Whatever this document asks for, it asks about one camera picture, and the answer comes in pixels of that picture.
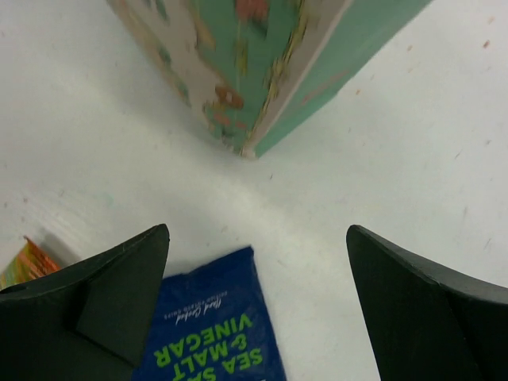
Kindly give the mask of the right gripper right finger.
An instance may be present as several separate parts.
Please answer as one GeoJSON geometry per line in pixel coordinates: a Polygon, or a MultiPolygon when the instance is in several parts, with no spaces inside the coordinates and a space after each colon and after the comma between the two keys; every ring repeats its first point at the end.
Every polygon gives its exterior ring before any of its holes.
{"type": "Polygon", "coordinates": [[[382,380],[505,380],[507,289],[359,225],[348,258],[382,380]]]}

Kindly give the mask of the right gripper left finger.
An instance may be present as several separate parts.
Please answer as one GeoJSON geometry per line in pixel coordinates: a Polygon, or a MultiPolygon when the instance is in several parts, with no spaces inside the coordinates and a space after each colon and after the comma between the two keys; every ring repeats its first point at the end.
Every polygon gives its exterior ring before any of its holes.
{"type": "Polygon", "coordinates": [[[170,243],[165,224],[1,293],[3,380],[129,380],[170,243]]]}

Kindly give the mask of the orange snack packet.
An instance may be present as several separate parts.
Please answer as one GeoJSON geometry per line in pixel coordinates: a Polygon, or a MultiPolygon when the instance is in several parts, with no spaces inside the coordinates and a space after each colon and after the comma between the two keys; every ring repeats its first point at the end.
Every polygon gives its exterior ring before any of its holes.
{"type": "Polygon", "coordinates": [[[27,236],[24,236],[24,238],[25,245],[6,268],[1,271],[2,291],[8,287],[39,279],[61,269],[61,266],[43,249],[27,236]]]}

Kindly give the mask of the blue Burts crisps bag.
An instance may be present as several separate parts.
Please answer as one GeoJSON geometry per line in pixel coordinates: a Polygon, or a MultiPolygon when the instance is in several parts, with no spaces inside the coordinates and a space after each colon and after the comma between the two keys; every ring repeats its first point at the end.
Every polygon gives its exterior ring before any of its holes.
{"type": "Polygon", "coordinates": [[[163,279],[134,380],[286,377],[252,247],[163,279]]]}

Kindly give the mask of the green patterned paper bag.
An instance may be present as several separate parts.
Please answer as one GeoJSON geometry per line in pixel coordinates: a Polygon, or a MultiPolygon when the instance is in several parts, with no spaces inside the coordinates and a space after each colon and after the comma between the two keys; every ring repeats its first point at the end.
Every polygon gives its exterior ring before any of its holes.
{"type": "Polygon", "coordinates": [[[166,83],[232,152],[258,158],[424,8],[400,1],[112,1],[166,83]]]}

